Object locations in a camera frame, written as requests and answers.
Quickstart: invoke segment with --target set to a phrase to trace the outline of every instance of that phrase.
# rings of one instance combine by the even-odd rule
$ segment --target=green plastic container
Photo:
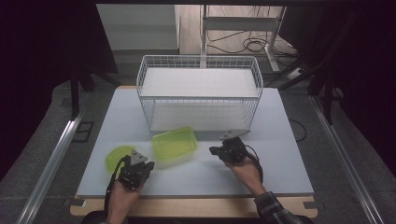
[[[151,139],[158,161],[172,161],[190,155],[197,148],[197,140],[191,127],[155,135]]]
[[[133,150],[134,150],[134,146],[120,146],[111,150],[111,152],[108,153],[108,155],[105,158],[107,171],[113,174],[114,171],[116,170],[117,164],[119,163],[120,159],[122,159],[126,155],[130,156]]]

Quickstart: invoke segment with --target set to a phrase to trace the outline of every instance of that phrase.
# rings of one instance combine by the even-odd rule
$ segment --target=dark curtain
[[[1,177],[45,116],[54,87],[89,64],[117,73],[90,1],[0,1]]]
[[[396,6],[363,6],[335,59],[341,107],[396,175]]]

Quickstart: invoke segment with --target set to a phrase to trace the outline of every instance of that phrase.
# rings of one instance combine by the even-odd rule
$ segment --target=black cable
[[[279,55],[279,56],[276,57],[276,62],[282,64],[283,66],[288,67],[288,66],[291,65],[291,63],[285,64],[285,63],[281,62],[280,59],[281,59],[281,58],[295,58],[295,57],[296,57],[295,55],[288,55],[288,54]]]
[[[296,61],[291,63],[288,67],[283,69],[282,72],[280,72],[279,75],[277,75],[272,81],[270,81],[267,85],[265,85],[265,87],[266,88],[270,87],[271,84],[273,84],[274,82],[276,82],[276,81],[280,80],[282,77],[287,76],[288,74],[290,74],[292,72],[292,70],[294,70],[302,62],[303,61],[301,59],[297,59]]]
[[[120,169],[121,163],[128,161],[128,157],[130,157],[130,156],[125,156],[122,159],[120,159],[119,163],[117,163],[117,166],[116,166],[116,169],[114,170],[113,175],[111,176],[110,182],[108,183],[108,186],[107,186],[107,189],[106,189],[106,196],[105,196],[105,214],[106,214],[106,217],[107,217],[107,213],[108,213],[108,202],[110,200],[110,194],[111,194],[111,190],[113,188],[113,184],[116,181],[117,172]]]
[[[251,13],[251,12],[254,12],[255,9],[256,9],[256,6],[253,6],[247,15],[250,15],[250,13]]]
[[[261,6],[259,6],[259,10],[257,10],[256,17],[259,17],[259,14],[260,14],[260,8],[262,8],[262,7],[261,7]]]
[[[289,119],[289,121],[293,121],[293,122],[297,123],[297,124],[300,125],[300,126],[303,128],[303,130],[304,130],[304,136],[303,136],[302,138],[300,138],[300,139],[297,139],[296,142],[301,142],[301,141],[305,140],[305,138],[306,138],[306,136],[307,136],[307,131],[306,131],[305,126],[304,126],[302,123],[300,123],[299,121],[295,120],[295,119]]]
[[[222,39],[226,39],[226,38],[231,37],[231,36],[234,36],[234,35],[240,35],[240,34],[246,33],[246,32],[248,32],[248,31],[240,31],[240,32],[237,32],[237,33],[235,33],[235,34],[226,35],[226,36],[224,36],[224,37],[221,37],[221,38],[218,38],[218,39],[214,39],[214,40],[210,39],[210,37],[209,37],[209,32],[207,32],[207,35],[206,35],[206,36],[207,36],[207,39],[208,39],[210,42],[216,42],[216,41],[219,41],[219,40],[222,40]]]
[[[248,146],[248,145],[245,145],[245,147],[250,148],[250,149],[254,152],[254,155],[256,156],[256,157],[254,157],[254,156],[251,155],[250,153],[248,153],[248,154],[246,155],[249,159],[251,159],[254,163],[256,163],[256,167],[257,167],[257,170],[259,171],[259,175],[260,175],[260,181],[262,182],[262,181],[263,181],[263,173],[262,173],[262,166],[260,165],[260,159],[259,159],[259,157],[257,156],[257,153],[256,153],[256,151],[253,149],[253,147],[250,147],[250,146]]]
[[[257,37],[251,37],[251,33],[252,32],[250,31],[249,37],[247,39],[245,39],[242,44],[244,45],[244,47],[246,49],[250,50],[253,53],[262,52],[262,50],[264,49],[264,43],[266,43],[266,42],[262,43],[262,41],[264,41],[263,39],[257,38]],[[249,46],[253,45],[253,44],[260,45],[261,48],[260,49],[250,49]]]
[[[220,10],[223,13],[223,15],[225,16],[225,12],[223,11],[222,6],[220,6]]]
[[[245,51],[245,49],[246,48],[244,48],[244,49],[241,49],[241,50],[238,50],[238,51],[234,51],[234,52],[232,52],[232,51],[227,51],[227,50],[225,50],[225,49],[221,49],[221,48],[218,48],[218,47],[216,47],[216,46],[213,46],[213,45],[206,45],[207,47],[210,47],[210,48],[213,48],[213,49],[218,49],[218,50],[220,50],[220,51],[223,51],[223,52],[225,52],[225,53],[229,53],[229,54],[236,54],[236,53],[240,53],[240,52],[243,52],[243,51]]]

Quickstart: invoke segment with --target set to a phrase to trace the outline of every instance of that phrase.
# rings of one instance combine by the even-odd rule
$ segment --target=human hand
[[[128,213],[134,208],[142,188],[143,185],[138,189],[130,190],[116,180],[110,194],[106,221],[111,224],[122,223]]]
[[[258,197],[266,192],[260,180],[260,173],[252,159],[245,157],[245,159],[237,165],[227,161],[225,161],[224,164],[233,171],[236,178],[249,189],[254,197]]]

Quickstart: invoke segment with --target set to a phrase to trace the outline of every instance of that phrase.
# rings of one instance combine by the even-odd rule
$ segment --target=wire rack
[[[157,86],[150,85],[153,79]],[[195,131],[249,129],[262,95],[262,74],[256,59],[248,56],[147,55],[136,84],[153,132],[183,126]]]

